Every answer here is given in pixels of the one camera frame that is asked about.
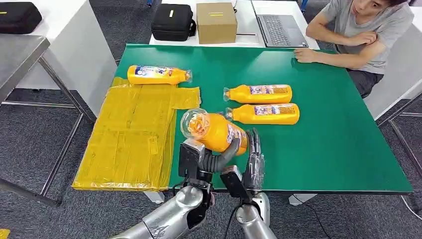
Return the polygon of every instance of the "laptop keyboard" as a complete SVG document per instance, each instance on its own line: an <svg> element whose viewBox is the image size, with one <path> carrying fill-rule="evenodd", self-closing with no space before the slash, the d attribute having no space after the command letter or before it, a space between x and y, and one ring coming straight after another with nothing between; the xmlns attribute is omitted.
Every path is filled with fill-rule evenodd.
<svg viewBox="0 0 422 239"><path fill-rule="evenodd" d="M271 41L274 45L290 46L290 41L283 33L283 24L278 16L263 16Z"/></svg>

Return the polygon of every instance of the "white desk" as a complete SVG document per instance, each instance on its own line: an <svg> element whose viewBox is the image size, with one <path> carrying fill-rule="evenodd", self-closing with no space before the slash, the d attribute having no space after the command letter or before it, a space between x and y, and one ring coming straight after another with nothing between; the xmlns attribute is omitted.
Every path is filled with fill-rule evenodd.
<svg viewBox="0 0 422 239"><path fill-rule="evenodd" d="M223 2L217 0L163 0L162 3L173 3L173 4L188 4L191 6L192 12L194 13L194 20L196 20L196 4L206 2ZM279 14L279 15L292 15L302 34L305 36L306 23L305 18L299 9L298 4L295 1L261 1L254 0L253 4L257 14ZM237 33L252 33L255 36L236 36L235 43L225 44L199 44L198 32L195 36L189 37L186 41L159 41L151 36L149 41L150 45L178 45L178 46L228 46L228 47L265 47L262 39L261 32L259 30L258 22L256 21L255 14L253 12L252 5L249 0L238 0L236 7L237 13ZM305 36L306 41L311 49L319 50L317 42Z"/></svg>
<svg viewBox="0 0 422 239"><path fill-rule="evenodd" d="M47 37L50 47L43 57L64 84L70 90L77 90L98 116L117 66L89 1L31 2L37 6L43 20L30 35ZM59 89L39 63L17 88Z"/></svg>

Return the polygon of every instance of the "yellow packaging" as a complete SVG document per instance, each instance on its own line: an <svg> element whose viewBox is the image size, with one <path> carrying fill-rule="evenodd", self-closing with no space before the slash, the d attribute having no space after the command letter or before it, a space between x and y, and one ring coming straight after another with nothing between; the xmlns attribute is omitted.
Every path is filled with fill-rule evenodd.
<svg viewBox="0 0 422 239"><path fill-rule="evenodd" d="M240 138L239 151L236 155L243 154L248 145L244 130L227 121L224 116L207 113L201 108L184 113L180 127L186 138L193 138L215 152L226 150L234 138Z"/></svg>
<svg viewBox="0 0 422 239"><path fill-rule="evenodd" d="M108 90L72 187L158 191L168 187L175 109L201 103L199 88L130 85L116 77Z"/></svg>
<svg viewBox="0 0 422 239"><path fill-rule="evenodd" d="M226 109L226 119L244 124L296 124L299 120L296 104L242 105Z"/></svg>
<svg viewBox="0 0 422 239"><path fill-rule="evenodd" d="M127 70L127 79L134 85L176 85L180 82L191 82L192 72L170 67L130 66Z"/></svg>
<svg viewBox="0 0 422 239"><path fill-rule="evenodd" d="M9 229L0 229L0 239L7 239L7 236L9 235L10 230Z"/></svg>
<svg viewBox="0 0 422 239"><path fill-rule="evenodd" d="M225 101L232 100L239 103L289 103L292 99L292 88L289 85L246 86L224 88Z"/></svg>

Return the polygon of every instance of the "gray carpet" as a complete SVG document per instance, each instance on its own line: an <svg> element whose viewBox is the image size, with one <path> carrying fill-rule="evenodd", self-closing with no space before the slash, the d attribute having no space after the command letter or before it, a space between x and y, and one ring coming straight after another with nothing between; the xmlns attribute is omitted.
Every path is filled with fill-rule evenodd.
<svg viewBox="0 0 422 239"><path fill-rule="evenodd" d="M326 2L311 0L306 19L312 19ZM90 3L116 59L121 57L126 42L149 42L149 23L158 1L152 9L138 0L90 0ZM9 99L66 102L59 91L50 90L15 90ZM395 109L404 103L399 102ZM422 113L422 102L412 112ZM76 117L75 110L1 106L0 177L39 191ZM422 119L398 118L396 122L422 158ZM0 191L0 228L11 230L10 239L105 239L135 225L157 207L139 192L76 191L70 187L91 131L92 125L84 119L49 192L50 197L63 200L62 206L51 208ZM421 178L391 127L385 125L381 131L415 189L412 207L422 207ZM268 196L271 228L278 238L326 238L308 207L289 205L288 195ZM188 238L221 238L236 202L227 193L217 193L216 206L209 210L207 223ZM309 204L317 210L333 239L422 238L422 222L411 215L398 196L318 195ZM228 238L244 238L235 223Z"/></svg>

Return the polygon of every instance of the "man's arm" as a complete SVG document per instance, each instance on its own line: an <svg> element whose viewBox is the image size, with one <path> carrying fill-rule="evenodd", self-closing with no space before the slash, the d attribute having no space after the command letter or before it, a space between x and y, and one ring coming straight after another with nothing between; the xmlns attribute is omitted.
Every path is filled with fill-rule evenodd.
<svg viewBox="0 0 422 239"><path fill-rule="evenodd" d="M346 37L328 30L325 25L328 19L323 12L318 13L306 28L306 36L316 40L331 42L334 44L345 46L358 46L361 44L371 44L377 39L374 32L361 32L353 37Z"/></svg>
<svg viewBox="0 0 422 239"><path fill-rule="evenodd" d="M351 69L359 69L385 50L386 46L376 41L365 48L359 54L328 54L316 52L308 48L295 50L296 59L302 63L319 62L331 66Z"/></svg>

